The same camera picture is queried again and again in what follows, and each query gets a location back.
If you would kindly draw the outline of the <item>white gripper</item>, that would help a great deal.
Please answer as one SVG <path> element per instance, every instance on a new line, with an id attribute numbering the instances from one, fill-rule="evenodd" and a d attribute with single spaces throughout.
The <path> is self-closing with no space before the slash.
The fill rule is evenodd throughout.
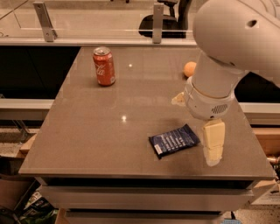
<path id="1" fill-rule="evenodd" d="M 171 99 L 172 105 L 188 108 L 194 118 L 211 120 L 203 126 L 204 156 L 209 166 L 217 165 L 222 159 L 225 141 L 225 123 L 218 119 L 229 110 L 235 95 L 231 93 L 227 97 L 213 98 L 203 95 L 193 85 L 193 78 L 188 78 L 184 93 L 181 92 Z"/>

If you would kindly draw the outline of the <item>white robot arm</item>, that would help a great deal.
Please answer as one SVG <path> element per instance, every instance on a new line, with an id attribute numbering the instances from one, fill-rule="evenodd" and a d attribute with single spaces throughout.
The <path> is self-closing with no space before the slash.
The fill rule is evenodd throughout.
<path id="1" fill-rule="evenodd" d="M 253 72 L 280 84 L 279 0 L 208 0 L 196 13 L 192 34 L 200 49 L 193 75 L 171 102 L 203 120 L 206 163 L 222 159 L 226 125 L 241 78 Z"/>

